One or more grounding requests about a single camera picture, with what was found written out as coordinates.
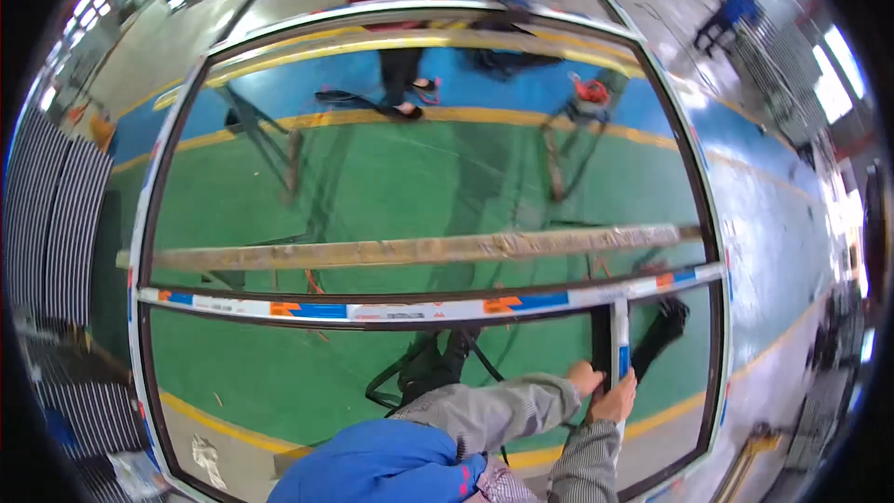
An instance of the person in blue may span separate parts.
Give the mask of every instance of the person in blue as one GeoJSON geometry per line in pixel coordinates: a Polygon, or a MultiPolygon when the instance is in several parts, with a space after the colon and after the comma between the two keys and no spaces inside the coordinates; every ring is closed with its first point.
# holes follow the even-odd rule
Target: person in blue
{"type": "Polygon", "coordinates": [[[696,50],[700,50],[698,43],[702,39],[702,36],[707,35],[708,46],[705,48],[704,54],[711,57],[711,49],[717,44],[717,40],[720,39],[721,35],[731,30],[733,24],[742,17],[751,24],[757,22],[758,10],[754,0],[721,0],[721,7],[714,12],[713,15],[708,18],[708,21],[704,23],[704,26],[698,30],[696,39],[693,40],[693,45],[695,45],[696,50]],[[719,31],[714,37],[711,37],[709,31],[715,27],[717,27],[719,31]]]}

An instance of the debris on floor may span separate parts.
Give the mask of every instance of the debris on floor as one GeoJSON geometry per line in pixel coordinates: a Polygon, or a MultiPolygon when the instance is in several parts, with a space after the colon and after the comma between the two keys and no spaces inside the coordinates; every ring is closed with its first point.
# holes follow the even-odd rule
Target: debris on floor
{"type": "Polygon", "coordinates": [[[226,489],[226,483],[217,470],[217,449],[207,439],[199,437],[197,433],[192,436],[192,459],[207,470],[211,485],[218,489],[226,489]]]}

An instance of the ceiling light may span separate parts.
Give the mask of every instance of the ceiling light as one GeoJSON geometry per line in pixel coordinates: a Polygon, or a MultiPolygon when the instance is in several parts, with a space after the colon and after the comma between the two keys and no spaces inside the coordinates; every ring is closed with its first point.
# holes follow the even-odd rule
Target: ceiling light
{"type": "Polygon", "coordinates": [[[53,98],[55,97],[55,88],[51,85],[47,88],[42,96],[40,96],[40,108],[44,111],[50,108],[50,105],[53,104],[53,98]]]}

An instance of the hand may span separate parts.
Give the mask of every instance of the hand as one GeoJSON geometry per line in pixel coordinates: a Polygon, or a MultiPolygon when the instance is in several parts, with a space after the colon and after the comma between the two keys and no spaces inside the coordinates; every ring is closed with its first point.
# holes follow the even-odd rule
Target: hand
{"type": "Polygon", "coordinates": [[[633,399],[637,397],[637,375],[633,368],[627,377],[621,379],[618,386],[609,390],[605,396],[594,395],[587,408],[587,423],[593,423],[599,419],[605,419],[620,423],[630,416],[633,409],[633,399]]]}
{"type": "Polygon", "coordinates": [[[580,399],[583,400],[593,394],[597,386],[603,384],[605,374],[601,371],[593,371],[590,362],[581,360],[568,367],[565,377],[575,386],[580,394],[580,399]]]}

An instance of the plastic bag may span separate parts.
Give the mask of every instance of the plastic bag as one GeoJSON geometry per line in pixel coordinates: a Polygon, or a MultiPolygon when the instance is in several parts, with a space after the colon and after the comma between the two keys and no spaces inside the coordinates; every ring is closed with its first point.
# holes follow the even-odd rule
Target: plastic bag
{"type": "Polygon", "coordinates": [[[109,453],[106,456],[115,469],[118,485],[131,499],[139,501],[168,490],[168,483],[146,451],[109,453]]]}

